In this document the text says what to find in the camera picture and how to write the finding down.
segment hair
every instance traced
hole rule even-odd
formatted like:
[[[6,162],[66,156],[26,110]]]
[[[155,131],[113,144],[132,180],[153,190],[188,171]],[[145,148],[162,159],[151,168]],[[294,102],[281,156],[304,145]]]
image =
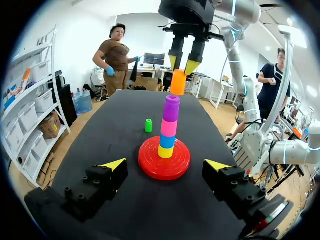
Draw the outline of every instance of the hair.
[[[118,23],[117,25],[111,28],[109,38],[111,38],[111,34],[114,32],[116,28],[122,28],[124,30],[123,36],[126,34],[126,25]]]
[[[280,53],[283,53],[284,55],[286,55],[286,51],[283,48],[278,48],[278,56]]]

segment computer monitor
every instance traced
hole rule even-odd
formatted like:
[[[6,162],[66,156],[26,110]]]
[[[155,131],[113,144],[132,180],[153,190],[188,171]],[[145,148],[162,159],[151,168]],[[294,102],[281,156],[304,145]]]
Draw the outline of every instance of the computer monitor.
[[[144,54],[144,64],[153,64],[153,65],[164,65],[165,64],[165,54]]]

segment purple cup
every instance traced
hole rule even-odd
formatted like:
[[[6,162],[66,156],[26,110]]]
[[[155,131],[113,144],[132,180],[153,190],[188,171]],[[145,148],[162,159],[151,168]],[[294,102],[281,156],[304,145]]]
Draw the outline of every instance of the purple cup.
[[[169,95],[165,97],[163,120],[173,123],[179,118],[180,97]]]

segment green cup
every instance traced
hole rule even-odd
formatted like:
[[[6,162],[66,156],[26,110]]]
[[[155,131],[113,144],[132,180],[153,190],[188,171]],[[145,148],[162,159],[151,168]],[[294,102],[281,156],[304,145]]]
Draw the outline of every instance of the green cup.
[[[149,118],[145,120],[145,132],[152,133],[152,120]]]

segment brown shirt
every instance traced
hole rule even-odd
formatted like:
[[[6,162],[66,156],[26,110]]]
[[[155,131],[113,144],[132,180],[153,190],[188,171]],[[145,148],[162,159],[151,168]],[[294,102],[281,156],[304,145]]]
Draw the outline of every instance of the brown shirt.
[[[99,50],[104,53],[105,62],[115,71],[128,70],[128,53],[130,49],[118,41],[109,39],[104,41]]]

